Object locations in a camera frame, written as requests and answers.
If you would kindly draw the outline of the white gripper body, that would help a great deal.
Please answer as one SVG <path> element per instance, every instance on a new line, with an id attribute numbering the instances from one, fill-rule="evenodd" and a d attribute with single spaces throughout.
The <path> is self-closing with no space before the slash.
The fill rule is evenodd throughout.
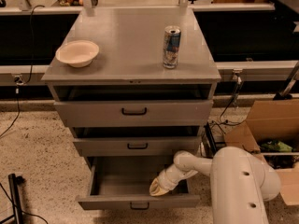
<path id="1" fill-rule="evenodd" d="M 197 171 L 182 171 L 177 166 L 170 165 L 162 170 L 157 177 L 159 190 L 163 192 L 173 190 L 181 180 L 188 179 L 196 174 Z"/>

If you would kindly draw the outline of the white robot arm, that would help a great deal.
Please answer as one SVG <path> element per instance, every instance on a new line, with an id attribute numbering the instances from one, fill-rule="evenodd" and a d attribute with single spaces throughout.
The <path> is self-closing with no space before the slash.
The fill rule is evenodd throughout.
<path id="1" fill-rule="evenodd" d="M 149 194 L 165 195 L 198 173 L 210 178 L 213 224 L 269 224 L 264 203 L 278 196 L 280 178 L 265 161 L 239 147 L 224 147 L 211 159 L 177 152 L 152 181 Z"/>

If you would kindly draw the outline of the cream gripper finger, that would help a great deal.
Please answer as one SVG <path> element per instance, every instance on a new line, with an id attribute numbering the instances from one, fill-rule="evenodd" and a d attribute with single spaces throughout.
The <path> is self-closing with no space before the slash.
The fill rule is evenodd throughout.
<path id="1" fill-rule="evenodd" d="M 150 194 L 160 194 L 161 193 L 161 187 L 159 184 L 159 181 L 157 178 L 154 178 L 149 186 L 149 193 Z"/>
<path id="2" fill-rule="evenodd" d="M 167 189 L 162 189 L 161 187 L 157 186 L 157 187 L 153 187 L 150 189 L 150 195 L 152 197 L 158 197 L 158 196 L 163 196 L 166 193 L 168 193 Z"/>

